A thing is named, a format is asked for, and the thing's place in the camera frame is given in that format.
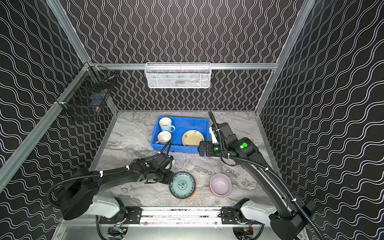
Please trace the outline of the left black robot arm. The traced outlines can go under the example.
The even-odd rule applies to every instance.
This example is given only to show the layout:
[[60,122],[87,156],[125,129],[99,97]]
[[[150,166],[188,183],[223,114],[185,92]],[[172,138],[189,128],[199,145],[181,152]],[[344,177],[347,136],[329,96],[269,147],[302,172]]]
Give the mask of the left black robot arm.
[[105,198],[99,192],[128,183],[169,184],[173,172],[173,156],[169,154],[172,141],[153,156],[137,158],[125,167],[88,171],[79,169],[71,178],[52,185],[47,194],[48,203],[62,212],[64,220],[82,215],[95,215],[107,219],[124,219],[124,203],[117,197]]

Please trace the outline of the light blue mug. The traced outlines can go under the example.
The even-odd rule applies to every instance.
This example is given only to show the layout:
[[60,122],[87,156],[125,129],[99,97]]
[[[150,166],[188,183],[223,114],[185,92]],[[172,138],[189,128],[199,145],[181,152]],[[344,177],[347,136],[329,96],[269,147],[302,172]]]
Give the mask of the light blue mug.
[[159,125],[162,131],[172,133],[176,130],[176,127],[172,125],[172,119],[168,117],[161,118],[159,120]]

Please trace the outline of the yellow floral plate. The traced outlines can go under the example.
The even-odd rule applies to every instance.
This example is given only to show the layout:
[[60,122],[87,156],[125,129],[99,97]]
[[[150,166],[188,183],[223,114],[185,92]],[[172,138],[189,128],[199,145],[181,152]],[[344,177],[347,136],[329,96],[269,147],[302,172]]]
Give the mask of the yellow floral plate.
[[182,144],[187,147],[198,147],[201,141],[205,141],[205,138],[197,130],[189,130],[182,137]]

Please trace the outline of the purple cream mug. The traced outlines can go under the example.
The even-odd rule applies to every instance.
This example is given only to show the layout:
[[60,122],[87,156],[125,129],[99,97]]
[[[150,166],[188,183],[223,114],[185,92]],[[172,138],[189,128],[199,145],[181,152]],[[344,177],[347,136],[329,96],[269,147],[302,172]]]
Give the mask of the purple cream mug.
[[172,134],[168,131],[162,131],[157,135],[155,144],[165,145],[169,140],[172,139]]

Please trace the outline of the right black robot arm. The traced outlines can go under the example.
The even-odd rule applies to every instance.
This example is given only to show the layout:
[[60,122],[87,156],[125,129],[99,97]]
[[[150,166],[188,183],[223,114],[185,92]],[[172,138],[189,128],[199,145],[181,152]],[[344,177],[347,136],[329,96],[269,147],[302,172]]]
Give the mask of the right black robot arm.
[[200,156],[220,158],[227,165],[243,167],[262,187],[273,201],[272,213],[266,207],[258,207],[249,199],[242,199],[234,207],[238,222],[257,221],[270,225],[282,240],[295,240],[307,226],[311,226],[320,240],[325,237],[312,220],[316,211],[313,201],[304,202],[294,194],[282,178],[266,162],[259,148],[249,139],[238,139],[228,123],[217,123],[212,111],[208,112],[212,120],[213,141],[201,141],[198,147]]

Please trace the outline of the green patterned plate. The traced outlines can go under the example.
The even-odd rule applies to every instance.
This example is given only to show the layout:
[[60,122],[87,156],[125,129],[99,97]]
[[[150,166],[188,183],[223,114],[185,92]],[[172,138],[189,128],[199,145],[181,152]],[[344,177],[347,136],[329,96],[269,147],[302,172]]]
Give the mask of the green patterned plate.
[[177,172],[171,177],[169,189],[175,198],[187,200],[191,198],[196,191],[196,181],[194,177],[187,172]]

